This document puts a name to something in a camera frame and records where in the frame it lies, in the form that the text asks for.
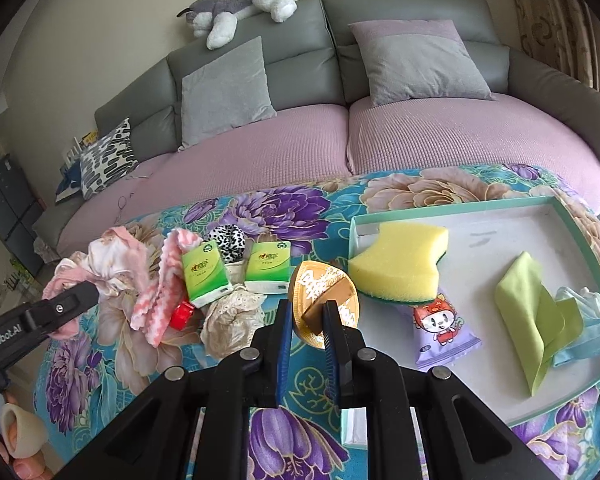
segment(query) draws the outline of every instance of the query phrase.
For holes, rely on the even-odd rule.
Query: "floral bedspread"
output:
[[[576,192],[547,170],[519,164],[372,173],[260,190],[170,208],[126,227],[150,248],[152,272],[171,228],[206,234],[224,224],[238,225],[254,240],[290,240],[295,263],[312,259],[345,268],[355,215],[547,194],[571,211],[600,261],[600,222]],[[181,332],[169,329],[155,349],[129,327],[134,301],[129,292],[100,303],[83,316],[77,338],[53,341],[46,352],[34,403],[65,460],[169,366],[197,370],[216,364],[200,342],[202,319]],[[267,299],[267,322],[276,304]],[[340,414],[325,386],[324,353],[294,336],[283,407],[251,416],[249,479],[366,478],[366,452],[340,445]],[[557,477],[593,478],[600,469],[600,383],[513,431]]]

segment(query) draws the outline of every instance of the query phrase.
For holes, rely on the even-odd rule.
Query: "pink sofa cover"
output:
[[[412,99],[350,108],[354,174],[459,164],[531,164],[559,174],[600,212],[600,162],[573,130],[515,97]]]
[[[106,229],[205,198],[350,176],[349,113],[311,105],[225,132],[188,150],[143,162],[84,203],[62,231],[58,253],[85,251]]]
[[[92,240],[122,222],[130,198],[149,177],[173,156],[173,153],[154,156],[138,164],[131,173],[94,195],[78,209],[60,234],[56,251],[62,257],[75,251],[85,251]]]

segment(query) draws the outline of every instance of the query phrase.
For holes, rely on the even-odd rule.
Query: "pink cloth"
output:
[[[350,176],[348,117],[337,105],[290,108],[204,140],[156,171],[133,195],[123,220],[204,198]]]
[[[123,227],[108,229],[89,244],[88,254],[77,252],[60,261],[42,298],[54,298],[81,282],[97,286],[99,301],[117,296],[122,290],[144,292],[149,286],[146,247]],[[78,316],[50,336],[68,339],[77,335],[79,329]]]
[[[122,224],[123,212],[133,193],[147,182],[145,177],[152,176],[172,156],[173,153],[167,153],[142,162],[131,173],[87,200],[62,231],[56,249],[58,254],[67,258],[75,251],[85,251],[104,231]]]
[[[162,245],[158,280],[138,297],[131,328],[142,330],[148,343],[158,348],[171,314],[186,294],[182,255],[202,243],[202,237],[186,229],[172,229]]]
[[[347,163],[354,174],[500,163],[543,166],[600,212],[600,162],[560,121],[515,97],[411,99],[350,108]]]

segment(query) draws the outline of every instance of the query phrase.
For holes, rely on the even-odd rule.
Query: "cabinet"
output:
[[[42,208],[31,192],[22,169],[9,157],[0,160],[0,240],[33,275],[43,265],[33,250],[32,225]]]

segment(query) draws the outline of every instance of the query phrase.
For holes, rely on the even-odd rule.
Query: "beige object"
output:
[[[224,264],[224,268],[229,273],[229,281],[232,285],[244,283],[244,273],[247,270],[247,259],[232,264]]]
[[[288,299],[292,303],[294,313],[294,330],[302,341],[314,348],[324,348],[324,339],[321,333],[315,335],[312,332],[302,315],[318,298],[336,300],[336,298],[326,298],[322,295],[340,280],[349,281],[351,288],[355,290],[349,276],[344,271],[321,262],[305,260],[296,267],[291,276]],[[342,304],[338,304],[338,311],[342,324],[355,328],[360,316],[358,295],[354,294]]]
[[[17,437],[15,447],[8,438],[8,429],[15,421]],[[26,412],[15,404],[5,404],[0,414],[0,430],[7,451],[14,458],[28,458],[40,451],[48,440],[45,423],[37,415]]]
[[[254,294],[239,285],[233,292],[215,300],[206,313],[200,339],[207,355],[223,359],[251,344],[253,334],[264,326],[263,294]]]

